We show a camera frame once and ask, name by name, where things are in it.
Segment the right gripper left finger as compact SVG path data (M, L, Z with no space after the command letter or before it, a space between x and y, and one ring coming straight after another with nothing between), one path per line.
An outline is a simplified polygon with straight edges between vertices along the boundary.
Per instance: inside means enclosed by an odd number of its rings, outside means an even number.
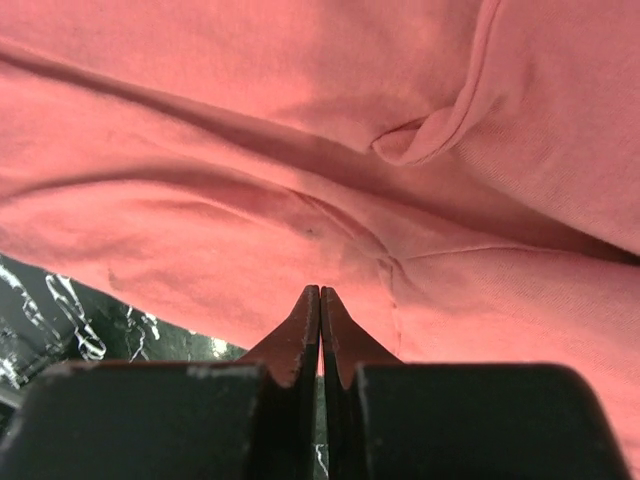
M309 479L320 291L233 362L66 362L1 441L5 479Z

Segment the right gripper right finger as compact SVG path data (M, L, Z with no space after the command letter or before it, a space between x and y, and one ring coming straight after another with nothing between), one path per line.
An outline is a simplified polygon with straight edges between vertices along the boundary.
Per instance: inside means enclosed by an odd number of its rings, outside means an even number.
M627 479L601 404L552 363L405 363L320 294L333 479Z

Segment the pink t shirt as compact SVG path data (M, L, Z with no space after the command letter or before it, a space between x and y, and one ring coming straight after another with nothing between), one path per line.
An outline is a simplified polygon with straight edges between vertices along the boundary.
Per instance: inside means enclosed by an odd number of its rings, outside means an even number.
M1 250L250 348L561 363L639 469L635 1L5 1Z

